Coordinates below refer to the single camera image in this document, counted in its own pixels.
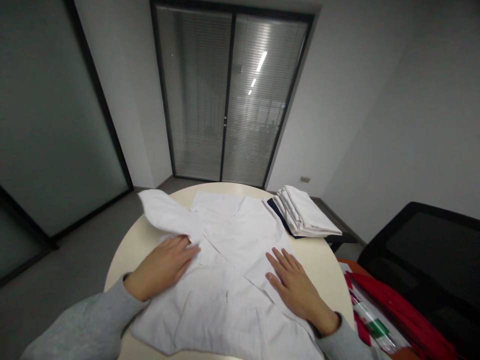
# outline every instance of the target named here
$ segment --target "round table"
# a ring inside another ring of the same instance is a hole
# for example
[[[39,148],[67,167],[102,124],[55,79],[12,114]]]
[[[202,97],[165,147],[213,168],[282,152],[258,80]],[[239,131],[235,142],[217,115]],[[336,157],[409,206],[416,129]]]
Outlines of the round table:
[[[189,208],[197,191],[248,196],[256,199],[271,198],[272,194],[256,187],[230,182],[210,182],[184,188],[170,196]],[[131,226],[116,250],[106,276],[107,291],[125,273],[132,272],[158,245],[165,232],[153,227],[144,215]],[[329,245],[322,238],[290,238],[297,259],[315,285],[322,299],[335,311],[341,312],[354,327],[354,314],[349,291],[339,263]],[[127,329],[121,341],[120,360],[168,359],[167,356],[136,340]],[[231,356],[181,351],[170,359],[175,360],[233,360]]]

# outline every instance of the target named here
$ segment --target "gray sweater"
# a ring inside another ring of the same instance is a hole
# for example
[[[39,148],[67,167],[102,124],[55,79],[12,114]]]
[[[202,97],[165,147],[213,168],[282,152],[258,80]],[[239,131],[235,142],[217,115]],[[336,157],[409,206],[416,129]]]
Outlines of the gray sweater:
[[[122,277],[109,291],[65,310],[25,349],[20,360],[116,359],[122,332],[148,303],[130,295]],[[328,359],[389,359],[381,350],[361,342],[344,317],[340,317],[340,328],[334,334],[316,339]]]

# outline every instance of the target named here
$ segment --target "mesh chair back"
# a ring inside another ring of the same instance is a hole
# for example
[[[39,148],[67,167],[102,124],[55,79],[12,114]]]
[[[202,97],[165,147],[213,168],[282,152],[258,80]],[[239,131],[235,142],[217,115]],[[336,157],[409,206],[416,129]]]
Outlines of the mesh chair back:
[[[409,301],[460,355],[480,359],[480,220],[411,202],[358,263]]]

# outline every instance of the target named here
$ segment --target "right hand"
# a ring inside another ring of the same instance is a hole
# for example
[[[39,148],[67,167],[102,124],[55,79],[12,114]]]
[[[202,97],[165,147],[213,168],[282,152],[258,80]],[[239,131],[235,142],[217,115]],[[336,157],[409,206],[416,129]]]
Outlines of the right hand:
[[[200,252],[186,235],[169,238],[158,245],[125,279],[125,289],[140,301],[146,301],[174,285],[187,271],[192,258]]]
[[[340,318],[322,300],[310,281],[303,266],[295,256],[285,249],[280,253],[272,249],[276,259],[266,253],[266,257],[280,277],[268,272],[265,276],[278,292],[285,304],[299,318],[311,322],[322,336],[333,334],[340,327]]]

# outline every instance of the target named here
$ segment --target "black door frame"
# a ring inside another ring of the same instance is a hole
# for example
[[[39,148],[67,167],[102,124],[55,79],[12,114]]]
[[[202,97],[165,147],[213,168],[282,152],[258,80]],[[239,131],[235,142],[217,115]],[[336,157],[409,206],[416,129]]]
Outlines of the black door frame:
[[[103,204],[99,208],[85,215],[81,219],[75,221],[73,224],[71,224],[67,228],[61,230],[60,232],[52,236],[48,236],[45,233],[45,231],[43,231],[42,228],[28,215],[28,213],[15,201],[15,199],[10,194],[8,194],[8,192],[3,187],[0,186],[0,198],[1,198],[1,201],[8,208],[9,214],[11,214],[16,221],[22,224],[22,226],[27,231],[29,231],[33,235],[33,237],[43,245],[45,249],[44,251],[40,252],[30,260],[26,261],[24,264],[20,265],[18,268],[11,271],[5,277],[0,278],[0,287],[6,284],[11,279],[18,276],[24,270],[28,269],[30,266],[32,266],[37,261],[42,259],[45,255],[49,254],[52,250],[57,250],[59,248],[57,245],[57,242],[59,239],[63,238],[68,233],[71,233],[73,230],[77,229],[79,226],[81,226],[82,224],[86,223],[88,220],[92,219],[93,217],[101,213],[110,205],[116,203],[118,200],[122,199],[124,196],[134,191],[134,185],[132,183],[132,178],[130,177],[129,169],[127,167],[127,162],[125,161],[124,153],[122,152],[122,147],[120,145],[120,141],[117,136],[114,123],[112,121],[112,116],[110,114],[110,110],[107,105],[107,100],[105,98],[105,94],[102,89],[102,85],[100,83],[100,78],[97,73],[97,69],[95,68],[94,59],[90,52],[90,48],[87,43],[87,38],[85,37],[85,33],[82,28],[82,23],[80,21],[79,14],[77,12],[77,8],[75,7],[74,0],[63,0],[63,4],[65,6],[68,19],[70,20],[70,23],[73,26],[75,37],[76,37],[76,40],[78,41],[78,46],[80,47],[80,51],[85,61],[85,65],[87,67],[90,80],[93,84],[95,95],[98,99],[98,102],[103,114],[103,118],[105,119],[105,123],[108,128],[108,133],[113,143],[113,147],[115,148],[115,153],[120,162],[121,170],[123,172],[123,175],[125,176],[128,189],[120,193],[119,195],[115,196],[113,199],[109,200],[107,203]]]
[[[165,73],[164,67],[162,62],[162,49],[160,46],[160,39],[159,39],[159,26],[158,26],[158,19],[157,19],[157,5],[164,5],[164,6],[171,6],[172,8],[176,9],[191,9],[191,10],[203,10],[203,11],[215,11],[215,12],[222,12],[222,13],[230,13],[231,17],[231,27],[230,27],[230,48],[229,48],[229,57],[228,57],[228,75],[227,75],[227,85],[226,85],[226,100],[225,100],[225,115],[223,117],[223,139],[222,139],[222,147],[221,147],[221,163],[220,163],[220,177],[219,181],[223,180],[223,169],[224,169],[224,160],[225,160],[225,140],[227,134],[227,122],[228,122],[228,111],[229,111],[229,97],[230,97],[230,81],[232,76],[232,61],[233,61],[233,51],[234,51],[234,39],[235,39],[235,25],[237,20],[237,14],[246,14],[246,15],[254,15],[258,17],[263,17],[267,19],[277,19],[277,20],[292,20],[292,21],[301,21],[307,24],[305,37],[303,39],[303,44],[300,49],[300,54],[298,56],[298,60],[296,63],[295,71],[293,72],[293,77],[291,80],[290,87],[288,89],[286,101],[285,101],[285,109],[283,110],[283,114],[280,119],[280,124],[278,126],[278,131],[275,136],[275,140],[273,143],[273,148],[270,154],[270,159],[268,161],[268,166],[266,168],[265,177],[263,179],[262,186],[255,186],[260,189],[265,189],[265,185],[267,183],[267,178],[270,173],[270,168],[272,167],[272,162],[274,159],[275,151],[277,149],[277,145],[280,139],[280,134],[282,132],[282,128],[284,126],[285,117],[287,115],[290,101],[292,99],[292,94],[294,91],[295,83],[297,81],[297,77],[300,71],[300,66],[302,64],[302,60],[305,55],[305,49],[307,47],[307,42],[310,36],[310,32],[312,30],[313,22],[315,15],[313,14],[304,14],[298,12],[287,12],[287,11],[280,11],[280,10],[273,10],[273,9],[264,9],[259,7],[250,7],[250,6],[241,6],[241,5],[231,5],[225,3],[217,3],[217,2],[209,2],[209,1],[198,1],[198,0],[150,0],[150,13],[151,13],[151,21],[153,25],[153,37],[155,39],[155,52],[156,52],[156,60],[158,64],[158,74],[160,77],[160,89],[161,89],[161,97],[163,101],[163,111],[165,113],[165,125],[166,125],[166,132],[168,138],[168,149],[170,152],[170,162],[171,162],[171,169],[173,172],[173,177],[178,179],[187,179],[187,180],[198,180],[208,183],[215,182],[214,180],[207,180],[201,178],[194,178],[188,176],[180,176],[177,175],[176,167],[175,167],[175,158],[174,158],[174,148],[172,142],[172,133],[171,133],[171,125],[170,125],[170,113],[169,113],[169,106],[167,101],[167,89],[165,85]]]

